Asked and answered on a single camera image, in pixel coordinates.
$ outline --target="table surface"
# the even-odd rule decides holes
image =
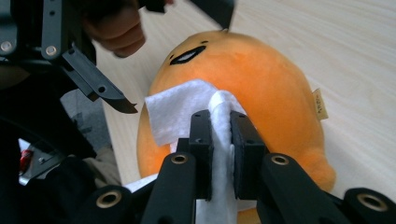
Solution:
[[[162,14],[141,10],[146,45],[127,59],[98,48],[98,67],[137,109],[166,55],[188,36],[219,27],[190,2]],[[232,32],[278,49],[321,88],[326,154],[337,172],[332,193],[366,187],[396,202],[396,4],[391,0],[239,0]],[[104,104],[122,183],[139,179],[139,114]]]

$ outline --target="fabric tag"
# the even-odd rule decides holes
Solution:
[[[312,92],[315,99],[315,109],[317,110],[317,117],[319,120],[328,119],[329,115],[327,114],[326,106],[324,104],[323,98],[321,97],[320,89],[316,89]]]

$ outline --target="orange plush toy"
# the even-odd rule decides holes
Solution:
[[[271,152],[293,157],[321,189],[335,172],[326,160],[316,103],[300,69],[275,49],[246,35],[193,35],[166,58],[148,95],[199,78],[233,94]],[[169,145],[157,146],[143,108],[137,158],[142,177],[158,173]]]

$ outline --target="white cloth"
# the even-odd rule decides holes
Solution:
[[[192,114],[209,110],[214,145],[212,200],[197,201],[196,223],[236,223],[230,113],[234,110],[246,114],[236,98],[228,91],[218,91],[210,83],[195,79],[147,97],[146,105],[151,130],[159,146],[176,147],[178,138],[190,136]]]

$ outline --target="finger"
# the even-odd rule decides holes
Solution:
[[[127,31],[125,34],[120,35],[116,38],[98,41],[105,49],[115,50],[122,49],[132,45],[144,38],[141,24],[137,24],[135,27]]]
[[[122,49],[115,49],[113,52],[117,56],[121,58],[126,58],[134,53],[136,53],[146,42],[146,38],[143,37],[142,39],[134,42],[132,45],[122,48]]]
[[[83,19],[82,23],[93,39],[106,40],[125,34],[140,23],[140,16],[135,7],[127,6],[118,14],[106,16],[98,22]]]

